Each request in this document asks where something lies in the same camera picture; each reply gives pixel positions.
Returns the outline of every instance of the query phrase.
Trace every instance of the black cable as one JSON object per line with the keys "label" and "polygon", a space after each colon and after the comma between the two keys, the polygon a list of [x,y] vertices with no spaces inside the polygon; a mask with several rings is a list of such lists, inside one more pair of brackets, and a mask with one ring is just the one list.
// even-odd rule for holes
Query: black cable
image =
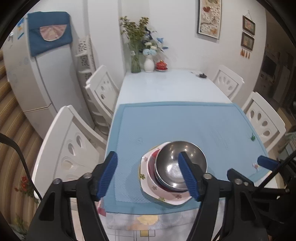
{"label": "black cable", "polygon": [[17,152],[17,154],[20,157],[22,165],[24,166],[25,172],[27,174],[27,177],[28,177],[31,185],[33,186],[34,191],[37,193],[39,199],[42,200],[42,197],[41,197],[40,193],[38,192],[37,188],[35,187],[32,179],[31,179],[30,172],[29,172],[29,169],[28,169],[27,164],[26,164],[26,160],[24,158],[24,155],[22,154],[22,151],[20,150],[20,147],[14,142],[14,140],[11,140],[9,137],[7,137],[6,135],[3,135],[2,133],[0,133],[0,142],[12,147],[13,149],[15,149],[15,151]]}
{"label": "black cable", "polygon": [[217,234],[215,235],[215,237],[213,238],[212,241],[216,241],[216,240],[217,240],[217,238],[219,237],[219,235],[220,235],[220,233],[221,233],[221,229],[222,229],[222,228],[220,228],[220,230],[217,232]]}
{"label": "black cable", "polygon": [[257,189],[253,192],[256,193],[265,187],[267,183],[280,171],[280,169],[286,166],[290,161],[292,161],[296,157],[296,151],[292,152],[284,161],[281,161],[279,165],[272,171],[272,173],[257,187]]}

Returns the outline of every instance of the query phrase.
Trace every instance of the dining table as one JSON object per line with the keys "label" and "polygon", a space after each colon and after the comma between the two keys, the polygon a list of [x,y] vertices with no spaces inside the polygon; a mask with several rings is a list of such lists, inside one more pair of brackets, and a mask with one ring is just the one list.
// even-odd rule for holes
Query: dining table
{"label": "dining table", "polygon": [[[186,240],[199,203],[191,199],[180,207],[162,204],[143,193],[138,177],[141,157],[165,141],[199,146],[207,158],[207,172],[218,179],[227,180],[227,169],[233,166],[257,183],[268,175],[267,169],[253,165],[259,155],[268,154],[243,111],[199,73],[126,73],[105,154],[118,154],[117,169],[101,202],[107,213],[100,218],[110,240]],[[276,182],[269,187],[276,188]],[[224,204],[221,199],[213,235],[222,225]]]}

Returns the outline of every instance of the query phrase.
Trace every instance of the white refrigerator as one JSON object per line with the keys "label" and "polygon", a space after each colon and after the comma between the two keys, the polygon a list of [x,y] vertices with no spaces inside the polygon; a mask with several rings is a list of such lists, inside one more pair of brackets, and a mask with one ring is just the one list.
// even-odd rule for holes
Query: white refrigerator
{"label": "white refrigerator", "polygon": [[3,45],[7,79],[31,125],[44,139],[54,117],[65,105],[72,105],[83,120],[94,122],[80,89],[70,45],[31,57],[28,22],[16,26]]}

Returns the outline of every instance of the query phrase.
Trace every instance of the vase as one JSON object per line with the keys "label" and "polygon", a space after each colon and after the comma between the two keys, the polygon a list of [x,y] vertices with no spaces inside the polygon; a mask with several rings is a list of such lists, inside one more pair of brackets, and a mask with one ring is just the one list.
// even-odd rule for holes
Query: vase
{"label": "vase", "polygon": [[144,63],[144,70],[147,73],[151,73],[151,72],[154,71],[154,62],[153,62],[153,59],[152,59],[152,55],[147,55],[146,56],[146,60],[145,60],[145,63]]}
{"label": "vase", "polygon": [[139,73],[141,72],[141,67],[139,62],[139,44],[130,43],[129,48],[131,51],[131,72]]}

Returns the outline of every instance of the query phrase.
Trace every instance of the yellow square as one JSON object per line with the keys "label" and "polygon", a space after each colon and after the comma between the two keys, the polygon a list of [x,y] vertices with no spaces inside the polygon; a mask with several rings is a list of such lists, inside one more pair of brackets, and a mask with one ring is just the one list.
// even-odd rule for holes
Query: yellow square
{"label": "yellow square", "polygon": [[148,230],[140,230],[140,236],[141,237],[149,237]]}

